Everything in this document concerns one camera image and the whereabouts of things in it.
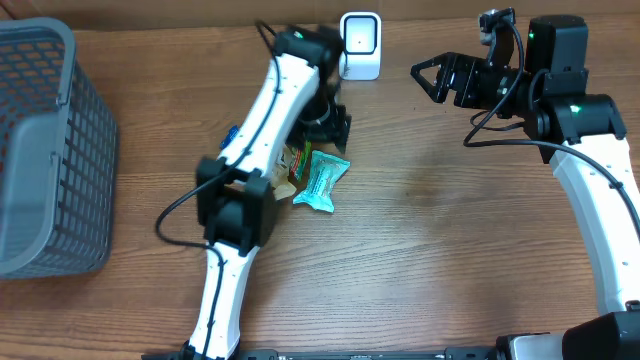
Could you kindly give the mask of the green Haribo candy bag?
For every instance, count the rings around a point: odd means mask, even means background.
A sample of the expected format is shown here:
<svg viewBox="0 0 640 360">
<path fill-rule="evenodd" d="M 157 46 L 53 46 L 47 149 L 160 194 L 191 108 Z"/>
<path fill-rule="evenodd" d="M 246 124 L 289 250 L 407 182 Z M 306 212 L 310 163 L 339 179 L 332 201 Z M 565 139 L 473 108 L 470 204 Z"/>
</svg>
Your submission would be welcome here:
<svg viewBox="0 0 640 360">
<path fill-rule="evenodd" d="M 288 150 L 291 153 L 289 172 L 297 181 L 300 181 L 311 155 L 311 143 L 306 141 L 301 149 L 288 146 Z"/>
</svg>

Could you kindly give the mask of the teal wipes packet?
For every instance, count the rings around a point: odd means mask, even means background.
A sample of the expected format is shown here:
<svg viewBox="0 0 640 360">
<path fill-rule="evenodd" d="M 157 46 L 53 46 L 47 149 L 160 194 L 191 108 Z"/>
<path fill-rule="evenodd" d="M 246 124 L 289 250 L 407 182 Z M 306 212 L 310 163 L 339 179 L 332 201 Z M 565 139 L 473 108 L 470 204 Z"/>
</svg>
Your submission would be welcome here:
<svg viewBox="0 0 640 360">
<path fill-rule="evenodd" d="M 294 197 L 293 204 L 307 204 L 314 210 L 333 213 L 331 192 L 350 165 L 347 160 L 314 150 L 307 187 Z"/>
</svg>

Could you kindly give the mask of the brown nut snack bag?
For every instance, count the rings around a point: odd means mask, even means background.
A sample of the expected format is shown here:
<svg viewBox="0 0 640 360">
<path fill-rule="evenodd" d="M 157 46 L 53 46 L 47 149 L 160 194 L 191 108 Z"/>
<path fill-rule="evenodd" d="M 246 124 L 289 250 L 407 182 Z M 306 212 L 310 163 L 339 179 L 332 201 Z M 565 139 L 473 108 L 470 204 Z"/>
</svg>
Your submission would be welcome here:
<svg viewBox="0 0 640 360">
<path fill-rule="evenodd" d="M 291 197 L 296 193 L 297 188 L 289 181 L 292 160 L 292 151 L 284 146 L 276 158 L 271 177 L 271 185 L 277 201 Z"/>
</svg>

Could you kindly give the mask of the blue snack packet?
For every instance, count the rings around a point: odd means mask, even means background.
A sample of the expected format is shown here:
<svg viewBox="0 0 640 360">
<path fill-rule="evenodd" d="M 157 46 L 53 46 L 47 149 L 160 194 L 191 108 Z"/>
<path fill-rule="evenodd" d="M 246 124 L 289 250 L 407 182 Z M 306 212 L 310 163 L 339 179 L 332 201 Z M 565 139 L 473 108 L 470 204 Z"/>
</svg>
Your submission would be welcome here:
<svg viewBox="0 0 640 360">
<path fill-rule="evenodd" d="M 219 148 L 224 150 L 236 137 L 239 132 L 239 127 L 237 125 L 233 125 L 227 132 L 225 138 L 220 142 Z"/>
</svg>

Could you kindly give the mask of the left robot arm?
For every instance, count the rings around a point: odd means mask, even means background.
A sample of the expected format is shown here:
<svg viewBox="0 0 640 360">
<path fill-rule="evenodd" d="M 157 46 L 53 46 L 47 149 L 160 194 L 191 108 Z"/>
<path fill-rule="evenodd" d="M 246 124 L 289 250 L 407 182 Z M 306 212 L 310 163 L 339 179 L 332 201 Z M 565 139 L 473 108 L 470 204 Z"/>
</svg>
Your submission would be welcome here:
<svg viewBox="0 0 640 360">
<path fill-rule="evenodd" d="M 272 177 L 284 146 L 310 141 L 346 149 L 351 118 L 328 81 L 344 51 L 340 32 L 290 25 L 267 48 L 267 76 L 239 132 L 196 170 L 207 270 L 186 359 L 230 359 L 236 353 L 250 268 L 275 225 Z"/>
</svg>

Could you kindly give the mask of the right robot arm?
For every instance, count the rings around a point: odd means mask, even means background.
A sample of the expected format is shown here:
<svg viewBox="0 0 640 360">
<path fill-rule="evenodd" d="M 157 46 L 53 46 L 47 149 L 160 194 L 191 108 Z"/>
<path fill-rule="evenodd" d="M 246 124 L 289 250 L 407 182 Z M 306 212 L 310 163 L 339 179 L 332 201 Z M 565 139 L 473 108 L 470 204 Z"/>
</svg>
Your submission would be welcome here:
<svg viewBox="0 0 640 360">
<path fill-rule="evenodd" d="M 614 100 L 587 90 L 588 28 L 576 15 L 516 27 L 513 9 L 480 15 L 485 57 L 447 52 L 415 64 L 412 78 L 435 102 L 473 110 L 474 131 L 493 118 L 536 147 L 565 191 L 590 258 L 598 314 L 561 333 L 501 336 L 486 359 L 635 359 L 639 355 L 639 189 L 627 129 Z"/>
</svg>

